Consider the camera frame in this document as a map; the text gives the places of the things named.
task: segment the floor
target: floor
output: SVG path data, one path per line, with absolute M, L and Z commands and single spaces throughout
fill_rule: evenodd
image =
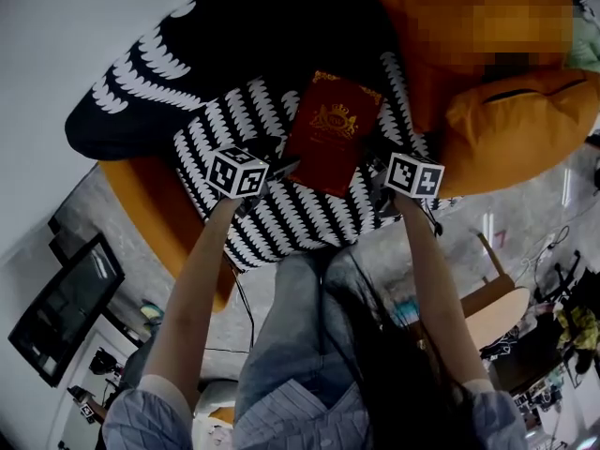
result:
M 578 249 L 586 263 L 600 270 L 600 205 L 594 195 L 593 171 L 600 151 L 584 145 L 564 164 L 529 182 L 507 190 L 462 199 L 454 208 L 437 215 L 443 225 L 439 238 L 461 296 L 482 285 L 482 277 L 494 272 L 475 231 L 484 231 L 505 271 L 520 286 L 551 289 L 557 281 L 554 263 L 570 266 Z M 145 244 L 113 195 L 102 171 L 96 167 L 77 186 L 56 213 L 64 232 L 64 247 L 75 251 L 83 241 L 103 232 L 122 264 L 126 281 L 110 303 L 111 310 L 143 334 L 137 308 L 143 299 L 164 308 L 173 278 Z M 552 251 L 542 250 L 569 232 Z M 413 293 L 412 266 L 404 225 L 364 235 L 352 254 L 376 288 L 395 302 Z M 271 306 L 276 267 L 268 265 L 241 276 L 257 332 Z M 202 375 L 236 378 L 249 345 L 248 315 L 237 292 L 225 310 L 211 321 Z

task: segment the orange pillow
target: orange pillow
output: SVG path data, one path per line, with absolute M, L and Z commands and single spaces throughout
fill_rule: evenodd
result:
M 440 197 L 511 187 L 557 165 L 600 110 L 600 75 L 539 70 L 456 96 L 446 112 Z
M 443 126 L 454 95 L 539 68 L 573 40 L 571 0 L 381 0 L 404 58 L 414 131 Z

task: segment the cable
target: cable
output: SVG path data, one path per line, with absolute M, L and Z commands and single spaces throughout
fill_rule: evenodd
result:
M 245 353 L 248 354 L 245 350 L 229 350 L 229 349 L 212 349 L 210 347 L 206 347 L 205 350 L 210 350 L 213 352 L 225 352 L 225 353 Z
M 552 437 L 550 438 L 550 448 L 552 448 L 552 445 L 556 441 L 556 431 L 559 429 L 559 423 L 561 422 L 562 415 L 563 415 L 563 409 L 561 408 L 561 410 L 559 411 L 559 416 L 556 419 L 556 424 L 554 425 L 554 431 L 552 432 Z
M 237 286 L 237 291 L 240 292 L 240 298 L 242 299 L 242 303 L 244 304 L 244 307 L 246 308 L 247 317 L 250 319 L 250 326 L 251 326 L 250 350 L 252 350 L 254 348 L 254 317 L 252 316 L 252 310 L 250 309 L 250 304 L 248 303 L 248 298 L 246 297 L 246 293 L 244 292 L 244 289 L 242 288 L 242 284 L 240 283 L 240 280 L 237 278 L 237 275 L 235 274 L 235 270 L 233 270 L 233 265 L 230 262 L 229 258 L 227 259 L 227 262 L 229 264 L 230 269 L 232 270 L 233 278 L 235 278 L 235 285 Z
M 552 242 L 550 242 L 550 244 L 546 248 L 542 249 L 539 256 L 535 259 L 535 262 L 533 264 L 533 282 L 535 283 L 535 288 L 540 287 L 539 284 L 537 283 L 537 267 L 539 266 L 540 261 L 542 260 L 542 257 L 544 256 L 544 253 L 546 253 L 546 250 L 553 250 L 556 246 L 558 246 L 559 244 L 564 242 L 564 240 L 566 240 L 566 237 L 569 236 L 570 231 L 571 231 L 571 228 L 568 225 L 565 225 L 564 227 L 562 227 L 561 231 L 556 236 L 556 238 L 554 240 L 552 240 Z
M 427 217 L 427 219 L 429 220 L 429 222 L 431 223 L 431 225 L 433 225 L 433 234 L 436 237 L 442 236 L 442 234 L 443 234 L 443 226 L 433 216 L 433 212 L 429 208 L 429 203 L 428 203 L 427 199 L 423 199 L 423 204 L 425 205 L 425 208 L 423 208 L 423 206 L 421 206 L 421 204 L 419 204 L 419 202 L 415 201 L 415 203 L 417 203 L 418 207 L 425 214 L 425 216 Z
M 576 219 L 578 219 L 578 218 L 580 218 L 580 217 L 583 217 L 585 214 L 587 214 L 588 212 L 590 212 L 590 211 L 591 211 L 591 210 L 592 210 L 592 209 L 593 209 L 593 208 L 594 208 L 594 207 L 595 207 L 595 206 L 598 204 L 598 202 L 599 202 L 599 201 L 598 201 L 598 200 L 596 200 L 596 201 L 595 201 L 594 203 L 592 203 L 592 204 L 591 204 L 591 205 L 590 205 L 588 208 L 586 208 L 586 209 L 585 209 L 585 210 L 583 210 L 582 212 L 579 212 L 579 213 L 578 213 L 577 215 L 575 215 L 574 217 L 571 217 L 571 218 L 569 218 L 568 220 L 566 220 L 566 221 L 565 221 L 565 222 L 562 224 L 562 225 L 563 225 L 563 227 L 561 228 L 561 230 L 562 230 L 562 229 L 564 229 L 564 227 L 565 227 L 565 226 L 568 226 L 568 224 L 569 224 L 569 223 L 571 223 L 571 222 L 575 221 Z M 553 231 L 555 231 L 555 230 L 558 230 L 558 228 L 559 228 L 559 227 L 554 227 L 554 228 L 550 229 L 550 231 L 549 231 L 548 233 L 552 233 Z M 532 248 L 534 248 L 535 246 L 537 246 L 537 244 L 539 244 L 541 241 L 543 241 L 543 240 L 546 240 L 546 237 L 547 237 L 547 235 L 548 235 L 548 234 L 546 233 L 546 235 L 544 235 L 544 236 L 543 236 L 542 238 L 540 238 L 540 239 L 539 239 L 537 242 L 535 242 L 535 243 L 534 243 L 534 244 L 531 246 L 531 248 L 530 248 L 530 249 L 529 249 L 527 252 L 525 252 L 525 255 L 527 255 L 528 253 L 530 253 L 530 252 L 531 252 L 531 250 L 532 250 Z M 542 249 L 542 252 L 546 251 L 547 249 L 548 249 L 547 247 L 546 247 L 546 248 L 543 248 L 543 249 Z M 532 264 L 534 264 L 534 263 L 537 261 L 537 259 L 527 259 L 527 258 L 524 258 L 524 259 L 522 259 L 522 260 L 521 260 L 521 265 L 527 265 L 527 267 L 525 268 L 525 270 L 523 270 L 523 271 L 520 273 L 520 275 L 519 275 L 519 276 L 517 277 L 517 279 L 515 280 L 515 283 L 517 283 L 517 282 L 518 282 L 518 281 L 519 281 L 519 280 L 520 280 L 520 279 L 521 279 L 521 278 L 522 278 L 522 277 L 523 277 L 523 276 L 524 276 L 524 275 L 525 275 L 525 274 L 526 274 L 526 273 L 529 271 L 529 269 L 532 267 Z
M 104 407 L 104 403 L 106 402 L 106 391 L 109 389 L 109 385 L 111 384 L 108 379 L 106 380 L 106 386 L 104 387 L 104 393 L 102 394 L 102 403 L 101 403 L 101 407 Z

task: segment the shirt sleeve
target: shirt sleeve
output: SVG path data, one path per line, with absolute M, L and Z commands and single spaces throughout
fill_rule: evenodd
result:
M 157 395 L 127 390 L 114 401 L 102 428 L 108 450 L 192 450 L 187 424 Z
M 486 450 L 527 450 L 525 422 L 506 392 L 474 392 L 472 418 Z

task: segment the person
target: person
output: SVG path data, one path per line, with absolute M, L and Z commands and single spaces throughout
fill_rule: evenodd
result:
M 192 411 L 222 250 L 239 202 L 219 202 L 176 280 L 140 384 L 112 405 L 107 448 L 192 448 Z M 241 372 L 239 449 L 525 449 L 509 395 L 494 391 L 457 289 L 417 204 L 396 196 L 425 339 L 389 313 L 346 248 L 292 255 Z

